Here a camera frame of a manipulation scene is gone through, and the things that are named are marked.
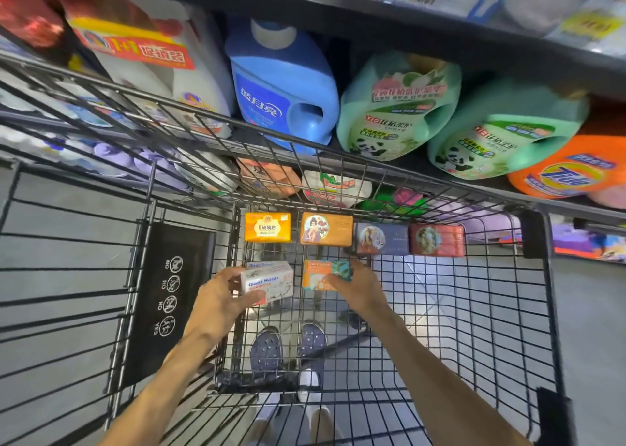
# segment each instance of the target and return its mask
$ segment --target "orange tide bottle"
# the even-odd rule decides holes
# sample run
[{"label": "orange tide bottle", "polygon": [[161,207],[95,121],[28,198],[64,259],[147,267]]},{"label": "orange tide bottle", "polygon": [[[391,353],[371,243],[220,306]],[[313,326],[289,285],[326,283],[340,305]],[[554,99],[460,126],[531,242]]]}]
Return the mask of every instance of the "orange tide bottle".
[{"label": "orange tide bottle", "polygon": [[626,111],[592,114],[559,151],[507,177],[519,191],[542,199],[572,197],[626,183]]}]

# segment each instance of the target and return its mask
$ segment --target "red soap box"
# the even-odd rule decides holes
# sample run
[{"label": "red soap box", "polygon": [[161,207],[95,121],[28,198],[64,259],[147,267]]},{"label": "red soap box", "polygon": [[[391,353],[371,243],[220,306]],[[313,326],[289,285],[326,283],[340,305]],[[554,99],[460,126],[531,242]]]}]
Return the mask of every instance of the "red soap box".
[{"label": "red soap box", "polygon": [[411,224],[411,253],[425,256],[465,256],[462,225]]}]

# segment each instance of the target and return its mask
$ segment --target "forearm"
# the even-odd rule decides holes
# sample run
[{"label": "forearm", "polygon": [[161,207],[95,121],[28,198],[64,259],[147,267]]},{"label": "forearm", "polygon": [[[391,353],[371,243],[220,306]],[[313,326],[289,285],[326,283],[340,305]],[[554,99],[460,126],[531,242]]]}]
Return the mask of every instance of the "forearm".
[{"label": "forearm", "polygon": [[117,418],[101,446],[158,445],[200,363],[216,340],[190,333],[167,356],[154,379]]},{"label": "forearm", "polygon": [[391,308],[372,312],[365,320],[387,349],[435,446],[530,446],[424,347]]}]

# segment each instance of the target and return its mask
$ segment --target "red promotional label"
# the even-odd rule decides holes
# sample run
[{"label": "red promotional label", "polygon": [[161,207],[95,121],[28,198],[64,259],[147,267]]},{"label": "red promotional label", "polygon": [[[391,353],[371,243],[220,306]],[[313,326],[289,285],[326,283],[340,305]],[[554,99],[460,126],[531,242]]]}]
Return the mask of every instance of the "red promotional label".
[{"label": "red promotional label", "polygon": [[180,44],[140,37],[105,37],[92,31],[76,30],[76,34],[90,49],[105,52],[117,58],[185,70],[195,68],[187,49]]}]

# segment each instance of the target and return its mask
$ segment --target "white sock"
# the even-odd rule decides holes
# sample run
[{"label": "white sock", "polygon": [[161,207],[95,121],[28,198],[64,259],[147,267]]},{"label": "white sock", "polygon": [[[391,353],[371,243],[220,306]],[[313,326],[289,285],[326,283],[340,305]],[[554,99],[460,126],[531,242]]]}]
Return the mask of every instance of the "white sock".
[{"label": "white sock", "polygon": [[[300,385],[302,387],[319,387],[319,378],[317,376],[317,372],[311,369],[305,369],[300,372]],[[315,414],[320,409],[324,409],[329,412],[328,408],[322,406],[320,403],[322,402],[322,394],[321,392],[307,392],[305,390],[298,391],[298,399],[305,404],[304,412],[309,418],[309,428],[311,427],[311,421],[313,419],[313,414]],[[307,405],[308,402],[315,402],[315,405]]]},{"label": "white sock", "polygon": [[278,404],[280,403],[280,394],[259,394],[259,399],[257,400],[257,416],[254,418],[255,420],[263,420],[269,421],[274,416],[276,409],[278,408]]}]

